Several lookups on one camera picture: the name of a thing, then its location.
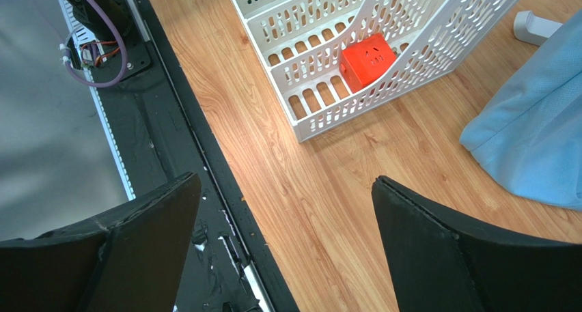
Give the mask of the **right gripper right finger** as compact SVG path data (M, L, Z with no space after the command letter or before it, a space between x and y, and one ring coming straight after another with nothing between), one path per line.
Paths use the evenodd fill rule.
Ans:
M580 244L486 223L386 176L372 201L399 310L581 310Z

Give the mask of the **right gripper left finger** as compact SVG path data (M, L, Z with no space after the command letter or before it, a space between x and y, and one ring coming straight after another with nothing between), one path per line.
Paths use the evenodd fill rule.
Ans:
M202 193L184 173L34 239L1 242L2 311L172 311Z

